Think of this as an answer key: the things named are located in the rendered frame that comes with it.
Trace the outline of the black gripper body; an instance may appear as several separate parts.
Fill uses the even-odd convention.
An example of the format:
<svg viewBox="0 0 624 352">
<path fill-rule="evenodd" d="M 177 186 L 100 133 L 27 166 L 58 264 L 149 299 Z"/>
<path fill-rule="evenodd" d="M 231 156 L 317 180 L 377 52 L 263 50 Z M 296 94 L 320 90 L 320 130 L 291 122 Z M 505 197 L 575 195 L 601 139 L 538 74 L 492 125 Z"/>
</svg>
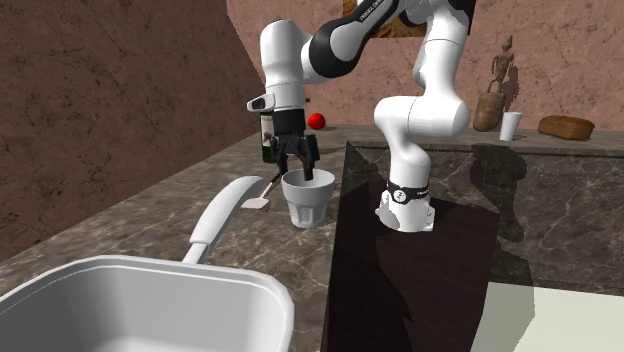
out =
<svg viewBox="0 0 624 352">
<path fill-rule="evenodd" d="M 303 109 L 274 111 L 272 114 L 274 136 L 279 143 L 299 143 L 306 129 Z"/>
</svg>

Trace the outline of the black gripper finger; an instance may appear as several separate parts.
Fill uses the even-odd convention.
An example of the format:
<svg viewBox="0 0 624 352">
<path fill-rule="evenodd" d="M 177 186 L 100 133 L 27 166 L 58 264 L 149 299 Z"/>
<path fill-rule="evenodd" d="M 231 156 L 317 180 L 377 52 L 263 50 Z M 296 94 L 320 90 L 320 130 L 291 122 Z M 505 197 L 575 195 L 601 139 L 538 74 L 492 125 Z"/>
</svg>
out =
<svg viewBox="0 0 624 352">
<path fill-rule="evenodd" d="M 294 147 L 292 138 L 290 136 L 274 136 L 271 138 L 270 144 L 272 155 L 279 169 L 279 174 L 284 175 L 288 172 L 288 152 Z"/>
<path fill-rule="evenodd" d="M 305 181 L 311 181 L 314 178 L 313 170 L 315 162 L 320 160 L 318 143 L 315 135 L 301 135 L 294 142 L 297 157 L 303 165 L 303 174 Z"/>
</svg>

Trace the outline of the dark green bottle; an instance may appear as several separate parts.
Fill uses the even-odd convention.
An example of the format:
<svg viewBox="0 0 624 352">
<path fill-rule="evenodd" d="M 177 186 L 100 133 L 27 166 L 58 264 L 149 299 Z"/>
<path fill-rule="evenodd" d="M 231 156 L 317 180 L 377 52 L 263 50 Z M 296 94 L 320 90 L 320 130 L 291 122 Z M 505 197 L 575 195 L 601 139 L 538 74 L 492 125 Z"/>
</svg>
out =
<svg viewBox="0 0 624 352">
<path fill-rule="evenodd" d="M 272 140 L 274 137 L 274 124 L 271 112 L 262 112 L 260 114 L 260 126 L 262 159 L 265 163 L 275 164 L 276 157 L 274 153 L 274 148 L 272 146 Z"/>
</svg>

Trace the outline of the large white ribbed cup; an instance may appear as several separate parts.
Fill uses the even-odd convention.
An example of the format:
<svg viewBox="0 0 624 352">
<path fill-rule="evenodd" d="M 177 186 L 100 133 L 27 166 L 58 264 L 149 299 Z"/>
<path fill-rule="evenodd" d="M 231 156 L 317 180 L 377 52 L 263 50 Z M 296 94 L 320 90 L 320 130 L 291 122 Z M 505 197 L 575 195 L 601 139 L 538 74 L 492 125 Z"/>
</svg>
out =
<svg viewBox="0 0 624 352">
<path fill-rule="evenodd" d="M 306 181 L 302 169 L 293 170 L 281 177 L 281 186 L 294 226 L 313 229 L 325 224 L 335 186 L 333 173 L 313 169 L 313 178 Z"/>
</svg>

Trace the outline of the white spatula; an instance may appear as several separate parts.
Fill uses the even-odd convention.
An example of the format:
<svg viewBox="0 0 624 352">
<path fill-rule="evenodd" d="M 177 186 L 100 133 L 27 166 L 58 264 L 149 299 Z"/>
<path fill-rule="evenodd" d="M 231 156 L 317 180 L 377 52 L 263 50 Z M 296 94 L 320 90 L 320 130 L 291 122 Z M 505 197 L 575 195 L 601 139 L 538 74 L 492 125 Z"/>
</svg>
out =
<svg viewBox="0 0 624 352">
<path fill-rule="evenodd" d="M 267 196 L 275 188 L 275 186 L 278 184 L 280 179 L 281 179 L 281 175 L 280 174 L 276 174 L 271 179 L 271 181 L 267 185 L 267 187 L 262 191 L 262 193 L 258 197 L 256 197 L 256 198 L 251 198 L 251 199 L 246 200 L 242 204 L 242 208 L 243 209 L 259 210 L 259 209 L 263 209 L 263 208 L 267 207 L 268 204 L 270 203 L 270 201 L 267 198 Z"/>
</svg>

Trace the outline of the white faucet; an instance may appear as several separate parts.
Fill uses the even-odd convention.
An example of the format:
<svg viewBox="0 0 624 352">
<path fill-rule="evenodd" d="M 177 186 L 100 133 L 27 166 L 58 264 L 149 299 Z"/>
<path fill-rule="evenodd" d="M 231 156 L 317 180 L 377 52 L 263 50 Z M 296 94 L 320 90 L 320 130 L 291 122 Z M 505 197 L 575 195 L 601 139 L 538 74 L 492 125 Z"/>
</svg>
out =
<svg viewBox="0 0 624 352">
<path fill-rule="evenodd" d="M 264 179 L 260 176 L 239 177 L 225 186 L 208 204 L 193 229 L 191 244 L 183 263 L 199 264 L 218 243 L 231 218 L 242 204 L 257 196 Z"/>
</svg>

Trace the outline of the dark robot stand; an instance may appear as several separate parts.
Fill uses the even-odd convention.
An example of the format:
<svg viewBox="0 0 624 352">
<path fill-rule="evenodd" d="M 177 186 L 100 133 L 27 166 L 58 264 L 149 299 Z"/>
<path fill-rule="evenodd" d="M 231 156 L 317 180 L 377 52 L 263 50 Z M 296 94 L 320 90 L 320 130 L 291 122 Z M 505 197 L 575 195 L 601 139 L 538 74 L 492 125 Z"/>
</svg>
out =
<svg viewBox="0 0 624 352">
<path fill-rule="evenodd" d="M 348 144 L 320 352 L 470 352 L 498 214 L 434 198 L 433 231 L 402 233 L 374 213 L 385 187 Z"/>
</svg>

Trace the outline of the brown wooden figure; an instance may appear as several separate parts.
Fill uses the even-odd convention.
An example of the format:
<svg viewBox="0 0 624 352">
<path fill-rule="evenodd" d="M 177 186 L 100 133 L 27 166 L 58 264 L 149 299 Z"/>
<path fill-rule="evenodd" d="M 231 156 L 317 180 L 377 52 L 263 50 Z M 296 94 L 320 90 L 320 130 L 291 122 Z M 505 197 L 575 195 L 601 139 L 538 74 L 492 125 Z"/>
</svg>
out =
<svg viewBox="0 0 624 352">
<path fill-rule="evenodd" d="M 503 42 L 502 53 L 492 59 L 491 73 L 493 75 L 487 91 L 479 96 L 475 110 L 473 128 L 478 132 L 493 130 L 502 120 L 506 94 L 503 92 L 503 81 L 514 63 L 513 36 L 509 35 Z"/>
</svg>

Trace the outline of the white sink basin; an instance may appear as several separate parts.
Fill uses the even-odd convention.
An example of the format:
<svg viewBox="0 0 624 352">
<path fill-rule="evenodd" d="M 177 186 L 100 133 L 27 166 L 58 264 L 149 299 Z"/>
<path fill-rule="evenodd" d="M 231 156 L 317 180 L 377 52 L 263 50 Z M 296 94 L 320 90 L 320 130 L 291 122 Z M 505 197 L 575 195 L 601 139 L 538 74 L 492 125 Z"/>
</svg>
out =
<svg viewBox="0 0 624 352">
<path fill-rule="evenodd" d="M 288 352 L 294 304 L 255 271 L 102 255 L 0 297 L 0 352 Z"/>
</svg>

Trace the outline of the small white cup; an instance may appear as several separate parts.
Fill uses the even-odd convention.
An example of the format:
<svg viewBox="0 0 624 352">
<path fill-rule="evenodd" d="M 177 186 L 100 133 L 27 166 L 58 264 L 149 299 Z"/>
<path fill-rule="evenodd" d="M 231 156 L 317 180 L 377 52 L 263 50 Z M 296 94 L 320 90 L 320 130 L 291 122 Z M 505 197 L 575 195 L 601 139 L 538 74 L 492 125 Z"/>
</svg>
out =
<svg viewBox="0 0 624 352">
<path fill-rule="evenodd" d="M 521 118 L 522 118 L 521 112 L 504 112 L 503 113 L 500 134 L 499 134 L 499 139 L 501 141 L 513 140 Z"/>
</svg>

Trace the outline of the brown bread loaf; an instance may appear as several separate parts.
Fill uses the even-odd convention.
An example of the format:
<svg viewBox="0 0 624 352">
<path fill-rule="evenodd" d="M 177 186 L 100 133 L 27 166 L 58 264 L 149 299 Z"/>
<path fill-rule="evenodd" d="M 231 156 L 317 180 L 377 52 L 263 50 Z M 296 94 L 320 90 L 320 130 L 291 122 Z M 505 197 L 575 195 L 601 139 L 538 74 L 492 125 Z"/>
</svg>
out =
<svg viewBox="0 0 624 352">
<path fill-rule="evenodd" d="M 540 133 L 577 141 L 588 140 L 594 128 L 595 125 L 589 120 L 559 115 L 546 116 L 538 125 Z"/>
</svg>

